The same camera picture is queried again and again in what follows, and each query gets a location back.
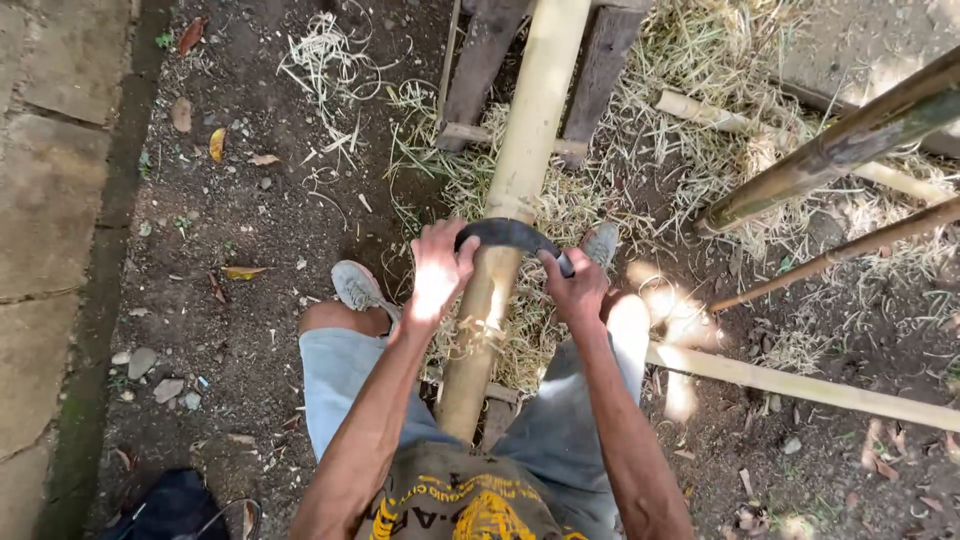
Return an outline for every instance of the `shoe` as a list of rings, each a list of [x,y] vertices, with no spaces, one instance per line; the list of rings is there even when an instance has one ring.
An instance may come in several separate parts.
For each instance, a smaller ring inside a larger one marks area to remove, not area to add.
[[[599,264],[601,268],[607,269],[613,263],[616,243],[619,240],[620,230],[616,224],[604,221],[596,229],[591,229],[584,234],[580,249],[590,260]]]
[[[333,279],[333,288],[340,297],[344,306],[354,311],[366,311],[371,307],[383,307],[390,317],[390,332],[394,333],[400,321],[400,308],[387,302],[380,292],[380,285],[373,278],[370,270],[363,264],[352,260],[341,260],[330,270]]]

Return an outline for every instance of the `pebble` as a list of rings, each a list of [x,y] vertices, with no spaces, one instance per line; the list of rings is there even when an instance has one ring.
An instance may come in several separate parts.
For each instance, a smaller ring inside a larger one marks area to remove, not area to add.
[[[787,455],[795,454],[800,451],[804,445],[797,437],[790,437],[783,443],[783,453]]]
[[[154,388],[154,398],[159,404],[165,404],[176,398],[183,390],[183,379],[164,379]]]
[[[122,366],[124,364],[129,364],[131,356],[132,355],[130,351],[120,351],[116,355],[113,355],[113,357],[110,359],[110,363],[115,366]]]
[[[200,408],[200,394],[197,392],[187,392],[183,396],[183,404],[186,405],[186,408],[189,410],[197,410]]]
[[[137,380],[147,374],[156,364],[156,351],[147,347],[140,347],[130,357],[127,366],[127,378]]]

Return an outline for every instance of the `person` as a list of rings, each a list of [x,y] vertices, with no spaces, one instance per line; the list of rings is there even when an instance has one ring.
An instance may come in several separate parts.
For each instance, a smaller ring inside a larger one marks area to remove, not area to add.
[[[650,315],[636,295],[609,292],[602,268],[615,250],[613,224],[565,250],[573,278],[538,254],[572,341],[558,346],[537,396],[490,454],[437,429],[415,382],[473,271],[479,239],[453,249],[465,225],[441,220],[411,243],[416,272],[403,310],[369,270],[343,260],[332,269],[340,300],[303,314],[306,420],[320,461],[289,538],[606,539],[617,513],[631,540],[693,538],[638,407]]]

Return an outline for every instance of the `shirt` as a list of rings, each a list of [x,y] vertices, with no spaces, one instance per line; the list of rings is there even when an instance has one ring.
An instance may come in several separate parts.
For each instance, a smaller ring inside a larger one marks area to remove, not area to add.
[[[542,495],[511,459],[419,443],[396,454],[355,538],[586,540],[554,520]]]

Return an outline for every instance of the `left hand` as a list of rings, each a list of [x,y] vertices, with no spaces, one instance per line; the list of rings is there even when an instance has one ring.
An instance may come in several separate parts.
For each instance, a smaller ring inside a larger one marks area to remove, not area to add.
[[[420,238],[410,242],[416,274],[408,309],[415,319],[440,321],[467,285],[480,238],[471,236],[455,253],[453,242],[466,226],[467,222],[460,217],[441,219],[424,227]]]

